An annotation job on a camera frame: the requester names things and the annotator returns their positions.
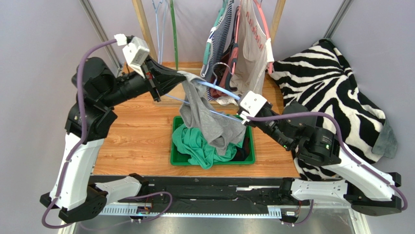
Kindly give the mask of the grey tank top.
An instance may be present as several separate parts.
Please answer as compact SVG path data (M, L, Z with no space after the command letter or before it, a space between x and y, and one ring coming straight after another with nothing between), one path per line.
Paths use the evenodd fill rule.
M223 156L230 144L244 141L246 127L234 116L225 117L210 104L206 97L207 87L198 81L202 78L185 71L178 71L185 77L182 82L185 101L179 108L180 116L188 128L197 128L210 146Z

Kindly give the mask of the navy tank top maroon trim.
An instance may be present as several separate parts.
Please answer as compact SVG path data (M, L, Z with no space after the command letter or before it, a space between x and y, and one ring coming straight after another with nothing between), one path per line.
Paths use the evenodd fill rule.
M243 140L242 147L236 147L235 156L231 161L245 161L251 152L249 143L250 138L246 136Z

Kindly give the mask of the light blue plastic hanger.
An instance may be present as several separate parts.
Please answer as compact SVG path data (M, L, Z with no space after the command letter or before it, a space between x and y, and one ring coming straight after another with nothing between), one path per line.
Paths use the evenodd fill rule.
M230 68L230 66L228 66L226 63L224 63L224 62L217 62L217 63L215 63L214 65L213 65L213 68L216 66L216 65L218 65L218 64L221 64L221 65L224 65L224 66L226 66L230 71L231 71L231 68ZM236 95L236 94L234 94L234 93L232 93L231 91L229 91L229 90L227 90L227 89L225 89L225 88L222 88L222 87L220 87L220 86L217 86L216 85L216 81L217 81L217 75L213 72L213 74L214 74L214 76L215 76L215 81L214 81L214 83L212 84L212 83L210 83L210 82L207 82L207 81L204 81L204 80L201 80L201 79L194 79L194 82L195 83L198 83L198 84L200 84L200 85L203 85L203 86L205 86L205 87L208 87L208 88L213 88L214 90L218 90L218 91L220 91L220 92L223 92L223 93L225 93L225 94L227 94L228 96L230 96L230 97L232 97L232 98L234 98L234 99L236 99L236 100L239 100L240 99L240 97L238 96L238 95ZM169 98L172 98L172 99L174 99L174 100L178 100L178 101L181 101L181 102L183 102L184 104L188 104L188 105L190 105L190 103L188 102L188 101L185 101L184 99L180 99L180 98L177 98L177 97L174 97L174 96L171 96L171 95L169 95L169 94L164 94L165 96L167 96L167 97L169 97ZM225 115L225 114L222 114L222 113L219 113L219 112L216 112L216 111L214 111L214 110L210 110L210 112L212 112L212 113L214 113L214 114L217 114L217 115L220 115L220 116L223 116L223 117L225 117L225 118L229 118L229 119L232 119L230 116L227 116L227 115Z

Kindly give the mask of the green tank top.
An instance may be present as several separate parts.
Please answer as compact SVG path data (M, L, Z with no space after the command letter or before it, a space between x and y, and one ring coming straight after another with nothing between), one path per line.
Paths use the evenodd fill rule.
M182 124L173 131L172 143L178 153L189 156L187 162L190 165L207 170L215 163L233 160L244 141L228 144L225 153L220 155L216 147L209 145L199 129L188 128Z

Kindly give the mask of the blue white striped tank top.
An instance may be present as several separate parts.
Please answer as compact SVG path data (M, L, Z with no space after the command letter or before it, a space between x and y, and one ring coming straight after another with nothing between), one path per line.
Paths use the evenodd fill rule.
M209 82L213 76L213 65L221 60L222 54L224 52L230 24L232 22L233 7L234 1L228 0L227 9L225 11L223 20L218 25L217 30L213 36L213 49L211 58L207 66L202 66L200 76L207 82Z

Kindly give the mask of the green plastic hanger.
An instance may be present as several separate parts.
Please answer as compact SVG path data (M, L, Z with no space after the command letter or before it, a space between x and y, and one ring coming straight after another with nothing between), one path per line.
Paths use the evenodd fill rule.
M176 19L175 19L175 10L174 10L174 0L170 0L170 15L171 15L171 23L172 23L175 69L178 70L179 69L179 56L178 56L178 41L177 41L177 28L176 28Z

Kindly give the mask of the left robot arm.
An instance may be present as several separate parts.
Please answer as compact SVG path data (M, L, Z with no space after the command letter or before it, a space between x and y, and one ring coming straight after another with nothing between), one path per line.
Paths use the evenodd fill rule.
M99 150L117 119L115 106L145 93L159 101L186 80L150 57L143 66L142 74L119 77L98 57L88 58L82 67L83 97L68 113L59 177L53 190L40 197L48 210L59 209L59 218L67 224L93 219L114 202L130 197L142 200L149 192L149 182L136 173L110 182L90 182Z

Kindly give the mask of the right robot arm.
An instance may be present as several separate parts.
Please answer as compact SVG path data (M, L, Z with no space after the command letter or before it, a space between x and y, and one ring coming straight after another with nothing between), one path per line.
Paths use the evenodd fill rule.
M350 204L351 208L369 216L398 214L408 207L399 189L400 174L384 173L354 154L335 133L316 126L322 112L310 112L295 103L282 114L271 109L262 96L238 101L244 124L259 128L288 151L296 151L299 162L321 167L339 175L328 181L306 181L286 178L280 194L298 201L326 200Z

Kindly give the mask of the pink plastic hanger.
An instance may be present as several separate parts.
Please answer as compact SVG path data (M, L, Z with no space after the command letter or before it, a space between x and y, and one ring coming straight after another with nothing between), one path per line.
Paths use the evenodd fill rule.
M274 56L271 34L258 0L240 1L237 68L248 69L251 75L273 73Z

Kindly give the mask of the teal plastic hanger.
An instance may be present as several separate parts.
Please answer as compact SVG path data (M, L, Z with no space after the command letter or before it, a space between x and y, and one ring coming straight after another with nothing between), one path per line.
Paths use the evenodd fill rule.
M218 15L217 15L217 17L215 19L215 22L214 22L213 27L210 30L210 33L209 33L209 36L208 36L208 39L207 39L207 42L206 42L205 51L204 51L204 57L203 57L203 65L204 66L207 66L208 65L208 62L209 62L209 60L211 58L212 49L213 49L213 36L214 36L214 33L217 30L218 25L223 20L225 11L227 9L227 4L228 4L228 1L227 0L223 0L222 1L222 6L221 6L221 8L218 11Z

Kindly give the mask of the maroon tank top dark trim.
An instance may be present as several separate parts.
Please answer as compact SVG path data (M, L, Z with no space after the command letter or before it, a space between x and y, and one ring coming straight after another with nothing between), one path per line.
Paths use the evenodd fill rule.
M232 87L230 81L235 73L236 63L238 60L239 45L238 30L240 19L241 7L236 7L236 13L234 17L234 23L232 26L232 36L228 48L223 52L221 60L214 64L213 76L210 79L210 83L216 84L228 91L236 92L237 87Z

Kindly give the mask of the zebra print blanket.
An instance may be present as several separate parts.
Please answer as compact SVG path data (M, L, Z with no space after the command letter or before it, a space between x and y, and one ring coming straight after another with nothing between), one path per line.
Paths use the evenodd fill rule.
M297 102L328 114L316 125L333 133L340 129L343 142L361 159L374 164L396 156L397 137L385 112L359 89L351 65L331 40L275 61L271 78L284 106Z

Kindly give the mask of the green plastic tray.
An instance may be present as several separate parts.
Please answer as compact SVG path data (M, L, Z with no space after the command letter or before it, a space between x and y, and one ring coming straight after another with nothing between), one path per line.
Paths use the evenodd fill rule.
M180 116L173 118L170 163L173 166L249 165L255 162L252 130L248 127L243 141L230 143L220 156L198 128L188 128Z

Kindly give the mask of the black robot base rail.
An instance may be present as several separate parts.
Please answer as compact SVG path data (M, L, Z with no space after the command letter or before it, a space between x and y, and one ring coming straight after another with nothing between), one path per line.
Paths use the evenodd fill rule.
M282 218L295 222L310 201L288 197L286 178L145 176L143 194L106 205L101 215Z

